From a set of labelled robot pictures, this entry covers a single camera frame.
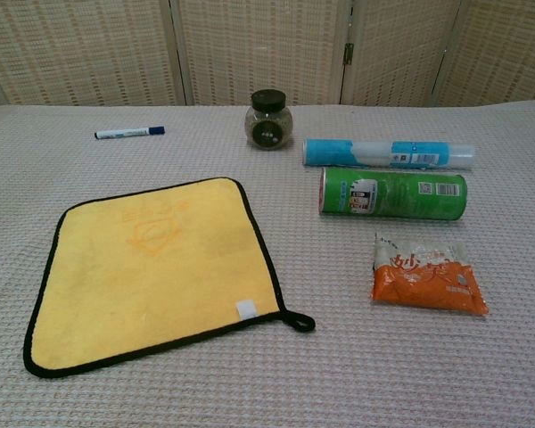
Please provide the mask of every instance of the textured white fabric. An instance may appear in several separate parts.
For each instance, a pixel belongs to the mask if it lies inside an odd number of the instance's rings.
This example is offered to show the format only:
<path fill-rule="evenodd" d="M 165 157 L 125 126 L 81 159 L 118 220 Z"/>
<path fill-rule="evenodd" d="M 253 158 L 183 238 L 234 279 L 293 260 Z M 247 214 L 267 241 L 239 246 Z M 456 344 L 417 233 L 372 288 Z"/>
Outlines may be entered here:
<path fill-rule="evenodd" d="M 535 102 L 292 107 L 295 143 L 245 143 L 245 107 L 0 107 L 0 426 L 535 426 Z M 163 125 L 165 136 L 94 139 Z M 306 136 L 476 146 L 458 222 L 320 217 Z M 94 198 L 228 176 L 243 184 L 286 306 L 265 323 L 57 380 L 22 364 L 56 222 Z M 375 232 L 466 243 L 485 318 L 373 304 Z"/>

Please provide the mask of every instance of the microfiber cloth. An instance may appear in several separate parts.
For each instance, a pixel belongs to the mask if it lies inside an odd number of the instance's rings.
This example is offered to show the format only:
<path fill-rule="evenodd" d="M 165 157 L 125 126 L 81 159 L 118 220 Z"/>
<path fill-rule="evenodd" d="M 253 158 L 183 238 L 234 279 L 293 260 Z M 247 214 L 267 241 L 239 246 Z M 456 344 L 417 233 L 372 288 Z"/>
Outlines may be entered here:
<path fill-rule="evenodd" d="M 67 210 L 24 364 L 74 375 L 271 319 L 315 328 L 285 307 L 242 186 L 211 178 Z"/>

